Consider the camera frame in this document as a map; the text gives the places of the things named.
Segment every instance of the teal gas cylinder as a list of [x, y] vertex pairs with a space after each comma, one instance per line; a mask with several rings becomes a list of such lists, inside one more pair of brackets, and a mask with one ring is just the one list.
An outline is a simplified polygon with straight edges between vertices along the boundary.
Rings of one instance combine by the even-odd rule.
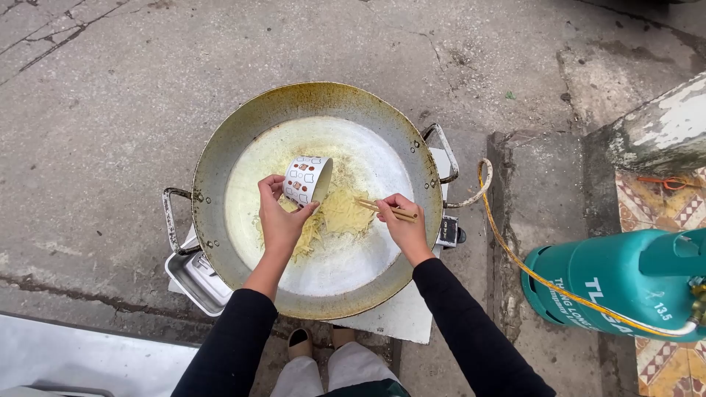
[[[651, 326], [680, 329], [704, 283], [706, 228], [669, 233], [649, 229], [538, 247], [527, 267], [564, 290]], [[522, 272], [522, 289], [547, 321], [618, 335], [675, 342], [706, 337], [706, 326], [681, 337], [658, 336], [568, 299]]]

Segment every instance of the shoe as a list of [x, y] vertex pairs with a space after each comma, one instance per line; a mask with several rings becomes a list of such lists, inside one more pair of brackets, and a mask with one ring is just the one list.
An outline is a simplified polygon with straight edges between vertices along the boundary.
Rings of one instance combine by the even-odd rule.
[[313, 356], [313, 342], [311, 341], [311, 332], [305, 328], [297, 328], [289, 335], [289, 360], [293, 360], [303, 355], [307, 357]]
[[334, 325], [331, 327], [331, 342], [336, 350], [348, 342], [355, 342], [355, 330]]

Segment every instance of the chopsticks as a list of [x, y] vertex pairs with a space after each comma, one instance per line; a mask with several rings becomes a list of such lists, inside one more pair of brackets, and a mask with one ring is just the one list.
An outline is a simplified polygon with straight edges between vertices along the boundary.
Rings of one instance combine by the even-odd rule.
[[[380, 212], [380, 208], [375, 204], [375, 201], [365, 200], [362, 198], [356, 198], [356, 204], [361, 207], [368, 208], [371, 211]], [[395, 218], [406, 220], [407, 222], [417, 223], [417, 214], [412, 211], [403, 210], [401, 208], [392, 207]]]

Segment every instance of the pan handle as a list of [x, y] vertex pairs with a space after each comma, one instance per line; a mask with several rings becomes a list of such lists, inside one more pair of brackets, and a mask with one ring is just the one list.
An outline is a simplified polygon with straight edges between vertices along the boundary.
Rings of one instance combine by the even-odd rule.
[[178, 189], [176, 187], [168, 187], [162, 193], [162, 203], [164, 204], [164, 216], [167, 218], [167, 234], [169, 235], [169, 244], [172, 246], [172, 251], [177, 255], [189, 255], [201, 250], [201, 245], [191, 248], [181, 248], [177, 239], [177, 229], [174, 227], [174, 213], [172, 212], [172, 194], [185, 197], [191, 201], [191, 192]]
[[424, 130], [424, 132], [421, 133], [421, 137], [426, 142], [426, 140], [429, 138], [429, 135], [431, 135], [432, 132], [436, 132], [436, 135], [438, 135], [439, 140], [441, 141], [441, 145], [443, 146], [443, 149], [446, 152], [446, 157], [448, 157], [448, 161], [451, 163], [451, 175], [449, 175], [446, 178], [439, 179], [439, 184], [447, 184], [449, 182], [453, 182], [456, 178], [458, 178], [458, 161], [456, 161], [456, 157], [453, 155], [453, 152], [451, 151], [451, 146], [448, 144], [448, 140], [446, 139], [446, 135], [443, 133], [441, 126], [438, 125], [437, 123], [434, 123], [431, 126], [428, 126]]
[[464, 201], [461, 201], [460, 203], [447, 203], [446, 201], [443, 202], [443, 207], [444, 208], [461, 208], [465, 206], [470, 206], [471, 204], [475, 203], [478, 201], [478, 199], [481, 198], [485, 194], [486, 191], [488, 191], [488, 188], [490, 187], [490, 182], [493, 180], [493, 165], [490, 163], [490, 160], [487, 158], [482, 158], [478, 162], [478, 178], [481, 177], [481, 172], [483, 171], [483, 164], [486, 165], [486, 180], [483, 182], [483, 187], [478, 190], [478, 193], [475, 194], [475, 196], [466, 198]]

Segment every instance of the black sleeve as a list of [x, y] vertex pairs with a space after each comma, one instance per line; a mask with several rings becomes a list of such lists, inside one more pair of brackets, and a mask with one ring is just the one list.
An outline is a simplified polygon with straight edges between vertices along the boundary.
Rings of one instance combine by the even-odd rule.
[[556, 395], [440, 260], [427, 259], [412, 275], [477, 397]]
[[247, 397], [276, 319], [270, 298], [253, 290], [233, 292], [172, 397]]

